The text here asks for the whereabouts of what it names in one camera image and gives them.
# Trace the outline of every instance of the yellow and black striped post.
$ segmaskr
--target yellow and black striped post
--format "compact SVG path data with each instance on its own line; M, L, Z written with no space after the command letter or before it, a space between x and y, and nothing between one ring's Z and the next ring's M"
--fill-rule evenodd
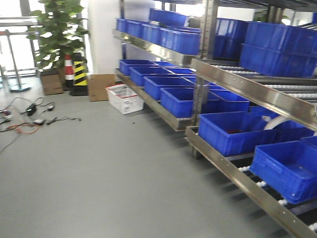
M88 83L86 67L83 58L80 53L75 53L74 56L74 83L71 88L70 95L72 96L87 96L88 95Z

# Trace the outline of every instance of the gray floor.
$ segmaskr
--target gray floor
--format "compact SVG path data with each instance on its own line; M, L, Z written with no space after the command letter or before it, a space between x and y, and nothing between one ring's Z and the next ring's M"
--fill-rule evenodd
M35 99L38 80L23 94ZM0 155L0 238L288 238L273 219L149 109L47 96L80 117L23 135ZM17 102L21 110L23 102ZM0 134L0 148L16 136Z

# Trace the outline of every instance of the blue plastic crate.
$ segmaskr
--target blue plastic crate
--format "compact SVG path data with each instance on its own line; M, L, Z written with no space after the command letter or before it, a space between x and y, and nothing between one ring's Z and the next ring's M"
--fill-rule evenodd
M222 57L225 59L238 60L242 51L242 43L243 42L240 41L226 39Z
M310 146L313 146L317 149L317 136L309 136L302 138L301 141L307 143Z
M215 58L222 58L226 40L227 38L225 36L215 36L213 51L213 56Z
M225 36L227 39L244 42L248 30L248 22L218 18L216 25L216 35Z
M161 28L160 45L172 50L174 43L174 31L168 28Z
M195 84L185 78L145 77L144 90L155 100L160 100L161 88L186 88Z
M266 121L246 112L200 115L198 134L223 156L253 152L273 142L276 130L263 130Z
M302 141L261 145L250 171L296 204L317 197L316 156L317 149Z
M240 66L268 76L311 77L317 57L243 45Z
M177 118L190 118L194 105L193 88L161 88L160 103ZM216 113L219 111L219 99L208 94L208 101L202 107L203 113Z
M161 67L178 67L170 62L167 62L167 61L152 61L153 63L156 63L158 64L158 66L161 66Z
M317 24L317 12L313 13L312 23Z
M189 81L192 81L193 83L196 83L196 75L192 75L192 76L186 76L186 77L183 77Z
M127 20L123 18L116 18L116 29L121 32L128 32Z
M199 53L200 33L187 33L173 31L172 50L185 54L197 55Z
M176 74L195 74L195 72L190 68L168 68L167 70Z
M174 11L165 11L150 8L150 21L158 21L166 26L184 26L187 21L187 16Z
M127 76L130 76L131 67L153 67L156 63L142 59L121 59L119 60L119 70Z
M159 26L151 24L142 24L143 34L142 39L152 42L154 44L159 44L161 41L161 30Z
M276 51L317 55L317 31L302 27L252 21L245 43Z
M220 99L221 112L247 112L250 101L227 90L211 90Z
M169 26L170 29L174 29L177 31L191 32L191 33L200 33L201 30L199 28L193 27L183 27L183 26Z
M250 112L262 117L266 121L270 121L271 119L279 116L279 114L260 106L250 107ZM274 129L277 129L274 143L299 140L303 137L312 136L314 134L312 130L292 120L283 122Z
M142 38L143 36L143 21L132 21L132 20L127 20L128 24L128 34L131 36L139 37Z
M173 74L162 67L132 67L131 69L131 80L138 86L144 86L145 76L156 76L157 74L169 75Z

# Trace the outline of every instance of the traffic cone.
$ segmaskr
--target traffic cone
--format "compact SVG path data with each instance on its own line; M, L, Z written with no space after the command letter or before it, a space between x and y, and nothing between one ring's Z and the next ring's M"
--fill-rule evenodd
M74 69L70 55L65 55L65 83L67 88L71 88L74 83Z
M88 95L88 82L86 67L81 53L75 53L74 55L74 80L73 87L70 90L72 96L87 96Z

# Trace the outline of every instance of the white plastic crate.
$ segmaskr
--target white plastic crate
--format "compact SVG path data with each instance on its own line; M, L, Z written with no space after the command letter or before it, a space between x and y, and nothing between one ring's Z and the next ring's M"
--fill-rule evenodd
M122 114L129 114L143 109L144 101L126 84L106 88L110 104Z

